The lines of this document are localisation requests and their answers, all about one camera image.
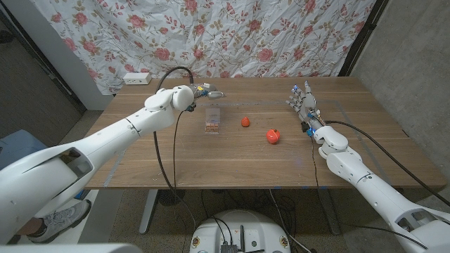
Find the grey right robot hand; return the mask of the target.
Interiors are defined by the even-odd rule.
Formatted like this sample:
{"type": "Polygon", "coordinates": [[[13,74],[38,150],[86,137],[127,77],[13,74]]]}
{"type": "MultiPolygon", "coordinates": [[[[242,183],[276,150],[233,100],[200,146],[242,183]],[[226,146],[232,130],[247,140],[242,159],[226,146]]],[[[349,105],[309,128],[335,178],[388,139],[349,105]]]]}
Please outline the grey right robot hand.
{"type": "Polygon", "coordinates": [[[299,85],[294,85],[291,92],[292,95],[286,103],[298,114],[302,131],[312,137],[316,130],[325,126],[325,123],[320,119],[320,110],[316,107],[311,86],[308,81],[305,81],[304,90],[299,85]]]}

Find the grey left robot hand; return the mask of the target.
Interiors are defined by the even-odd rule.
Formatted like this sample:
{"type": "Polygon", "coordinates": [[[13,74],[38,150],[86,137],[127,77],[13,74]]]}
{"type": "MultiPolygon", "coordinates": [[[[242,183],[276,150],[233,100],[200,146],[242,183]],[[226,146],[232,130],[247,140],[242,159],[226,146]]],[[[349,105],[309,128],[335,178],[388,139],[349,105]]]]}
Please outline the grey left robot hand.
{"type": "Polygon", "coordinates": [[[210,100],[216,100],[226,97],[226,94],[222,91],[219,91],[213,84],[199,83],[191,84],[188,87],[191,89],[194,95],[193,104],[196,104],[197,100],[202,97],[207,97],[210,100]]]}

